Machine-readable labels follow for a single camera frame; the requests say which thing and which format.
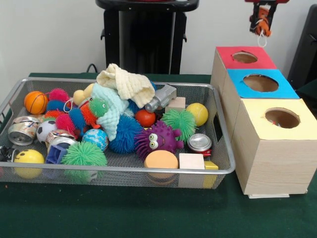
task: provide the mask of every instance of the yellow block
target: yellow block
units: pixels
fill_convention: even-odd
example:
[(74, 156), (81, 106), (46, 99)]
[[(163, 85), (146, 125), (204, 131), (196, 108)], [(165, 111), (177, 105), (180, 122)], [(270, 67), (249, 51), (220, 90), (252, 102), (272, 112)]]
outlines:
[[(211, 161), (205, 161), (205, 169), (206, 170), (218, 170), (219, 167), (215, 165)], [(214, 183), (216, 182), (217, 175), (206, 175), (204, 179), (204, 188), (212, 188)]]

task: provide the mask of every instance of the smiley face ball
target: smiley face ball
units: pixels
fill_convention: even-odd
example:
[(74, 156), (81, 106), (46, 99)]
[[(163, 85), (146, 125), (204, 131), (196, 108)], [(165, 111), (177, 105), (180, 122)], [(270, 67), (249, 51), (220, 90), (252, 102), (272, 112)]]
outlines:
[[(17, 154), (14, 159), (15, 163), (34, 163), (44, 164), (43, 155), (36, 150), (24, 150)], [(15, 172), (23, 179), (33, 179), (41, 174), (42, 169), (35, 168), (14, 168)]]
[(208, 120), (208, 110), (201, 103), (193, 103), (186, 108), (186, 111), (191, 112), (195, 117), (197, 126), (205, 124)]

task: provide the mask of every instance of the green tablecloth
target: green tablecloth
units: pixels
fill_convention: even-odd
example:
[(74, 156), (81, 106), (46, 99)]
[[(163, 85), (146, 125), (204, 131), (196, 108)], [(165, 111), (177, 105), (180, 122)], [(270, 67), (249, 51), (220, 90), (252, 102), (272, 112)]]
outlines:
[[(31, 74), (96, 78), (95, 74)], [(149, 75), (204, 82), (209, 75)], [(250, 200), (235, 173), (216, 190), (0, 184), (0, 237), (317, 237), (317, 179), (307, 195)]]

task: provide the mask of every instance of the light blue cloth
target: light blue cloth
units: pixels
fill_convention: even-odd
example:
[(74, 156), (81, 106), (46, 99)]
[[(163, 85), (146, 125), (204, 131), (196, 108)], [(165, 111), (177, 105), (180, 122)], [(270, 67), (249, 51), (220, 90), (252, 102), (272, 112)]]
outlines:
[(103, 99), (108, 103), (109, 110), (97, 123), (101, 125), (109, 137), (109, 141), (113, 141), (117, 135), (117, 126), (119, 118), (129, 106), (128, 100), (122, 100), (118, 92), (111, 88), (106, 88), (95, 83), (91, 94), (92, 98)]

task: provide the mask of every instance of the cloth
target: cloth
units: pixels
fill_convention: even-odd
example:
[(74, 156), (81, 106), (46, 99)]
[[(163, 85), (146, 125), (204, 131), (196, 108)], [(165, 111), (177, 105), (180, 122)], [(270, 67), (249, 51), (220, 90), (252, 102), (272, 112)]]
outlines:
[(116, 89), (121, 99), (131, 99), (139, 108), (149, 103), (155, 95), (154, 87), (146, 76), (129, 73), (114, 63), (97, 76), (97, 83)]
[(101, 118), (98, 118), (97, 123), (103, 127), (108, 135), (109, 141), (113, 141), (117, 135), (120, 115), (126, 111), (129, 102), (122, 100), (116, 90), (102, 87), (97, 83), (94, 84), (91, 96), (93, 99), (103, 99), (108, 103), (108, 112)]

